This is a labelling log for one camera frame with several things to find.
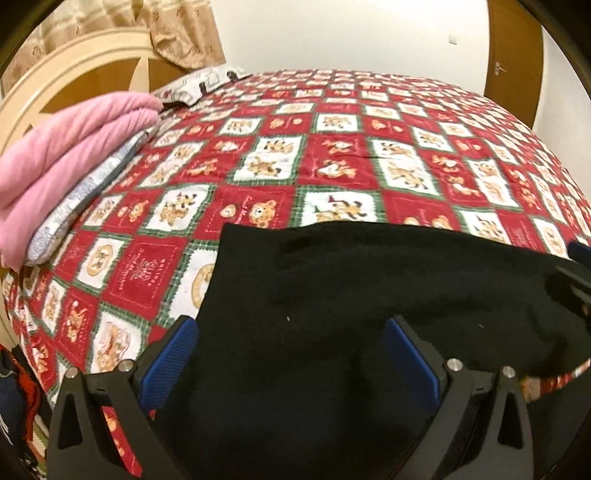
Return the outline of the black knit pants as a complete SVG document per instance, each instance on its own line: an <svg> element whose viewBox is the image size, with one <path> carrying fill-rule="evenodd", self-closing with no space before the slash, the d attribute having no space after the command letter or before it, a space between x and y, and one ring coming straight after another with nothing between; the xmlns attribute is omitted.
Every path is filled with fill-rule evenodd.
<svg viewBox="0 0 591 480"><path fill-rule="evenodd" d="M546 293L568 261L426 227L228 224L200 338L155 423L195 479L377 479L428 421L384 350L403 317L468 367L553 377L590 355Z"/></svg>

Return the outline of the dark clothes pile beside bed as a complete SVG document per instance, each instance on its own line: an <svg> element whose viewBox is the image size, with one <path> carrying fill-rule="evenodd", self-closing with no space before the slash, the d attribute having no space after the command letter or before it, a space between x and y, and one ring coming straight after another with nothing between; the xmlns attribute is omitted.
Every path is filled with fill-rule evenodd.
<svg viewBox="0 0 591 480"><path fill-rule="evenodd" d="M44 461L32 447L38 386L12 352L1 347L1 478L46 479Z"/></svg>

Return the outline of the brown wooden door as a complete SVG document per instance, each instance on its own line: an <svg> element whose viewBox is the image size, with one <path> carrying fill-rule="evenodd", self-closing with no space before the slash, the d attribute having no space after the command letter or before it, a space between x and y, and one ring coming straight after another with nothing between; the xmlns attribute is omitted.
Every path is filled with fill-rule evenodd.
<svg viewBox="0 0 591 480"><path fill-rule="evenodd" d="M485 96L528 127L537 114L544 63L540 22L515 0L488 0L489 65ZM494 74L499 62L506 73Z"/></svg>

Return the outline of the pink folded blanket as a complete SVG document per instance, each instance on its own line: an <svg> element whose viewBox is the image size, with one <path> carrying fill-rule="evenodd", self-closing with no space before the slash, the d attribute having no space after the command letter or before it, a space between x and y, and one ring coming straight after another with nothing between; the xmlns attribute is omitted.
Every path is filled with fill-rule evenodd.
<svg viewBox="0 0 591 480"><path fill-rule="evenodd" d="M114 92L61 110L1 156L1 265L25 263L35 231L69 191L136 133L159 120L148 93Z"/></svg>

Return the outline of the red patchwork bear bedspread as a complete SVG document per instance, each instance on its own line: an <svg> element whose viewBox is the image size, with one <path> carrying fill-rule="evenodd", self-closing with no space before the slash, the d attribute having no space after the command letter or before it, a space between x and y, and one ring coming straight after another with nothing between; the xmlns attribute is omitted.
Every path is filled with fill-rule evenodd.
<svg viewBox="0 0 591 480"><path fill-rule="evenodd" d="M228 224L406 224L559 257L590 240L590 202L543 141L438 80L256 74L163 104L153 126L46 262L8 268L7 315L49 405L68 369L107 372L200 311Z"/></svg>

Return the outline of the grey patterned pillow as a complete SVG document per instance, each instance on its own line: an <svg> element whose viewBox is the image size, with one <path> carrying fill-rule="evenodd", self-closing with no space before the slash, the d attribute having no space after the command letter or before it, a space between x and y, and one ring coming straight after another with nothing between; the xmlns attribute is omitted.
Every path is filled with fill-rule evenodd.
<svg viewBox="0 0 591 480"><path fill-rule="evenodd" d="M181 103L193 106L202 97L223 87L248 78L249 72L224 63L218 66L194 70L174 81L154 90L152 95L163 104Z"/></svg>

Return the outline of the cream wooden headboard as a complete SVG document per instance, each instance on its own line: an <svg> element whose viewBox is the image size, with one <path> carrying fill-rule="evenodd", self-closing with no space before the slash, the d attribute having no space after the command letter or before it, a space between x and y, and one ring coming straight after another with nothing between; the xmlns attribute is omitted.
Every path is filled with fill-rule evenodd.
<svg viewBox="0 0 591 480"><path fill-rule="evenodd" d="M31 68L1 104L1 149L71 105L112 91L152 92L185 71L152 48L138 28L93 32Z"/></svg>

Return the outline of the beige patterned curtain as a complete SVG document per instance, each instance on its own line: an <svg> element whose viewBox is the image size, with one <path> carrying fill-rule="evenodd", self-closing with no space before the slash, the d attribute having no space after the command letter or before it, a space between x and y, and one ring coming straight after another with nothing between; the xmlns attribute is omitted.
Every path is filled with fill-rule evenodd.
<svg viewBox="0 0 591 480"><path fill-rule="evenodd" d="M207 0L71 0L61 2L17 50L1 76L8 93L35 64L66 43L97 31L136 28L153 49L187 70L225 62L221 38Z"/></svg>

